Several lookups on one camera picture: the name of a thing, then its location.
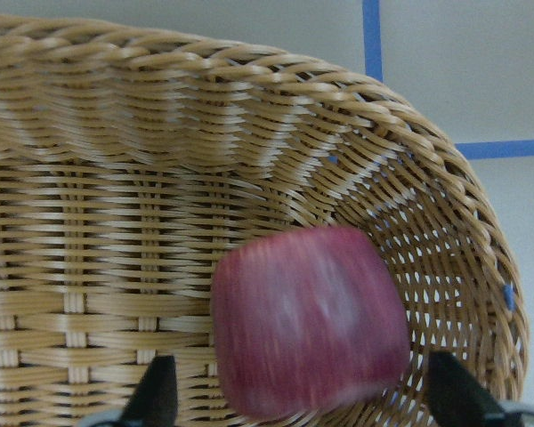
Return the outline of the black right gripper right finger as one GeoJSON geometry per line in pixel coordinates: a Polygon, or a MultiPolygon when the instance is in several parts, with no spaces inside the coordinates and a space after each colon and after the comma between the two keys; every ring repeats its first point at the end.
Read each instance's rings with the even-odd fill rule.
{"type": "Polygon", "coordinates": [[[446,351],[429,356],[427,406],[438,426],[511,426],[504,408],[446,351]]]}

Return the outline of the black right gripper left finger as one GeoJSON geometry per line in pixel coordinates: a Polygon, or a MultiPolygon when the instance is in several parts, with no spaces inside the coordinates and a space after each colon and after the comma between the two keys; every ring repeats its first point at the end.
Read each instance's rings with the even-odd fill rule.
{"type": "Polygon", "coordinates": [[[148,365],[119,417],[123,426],[175,426],[178,391],[174,356],[157,356],[148,365]]]}

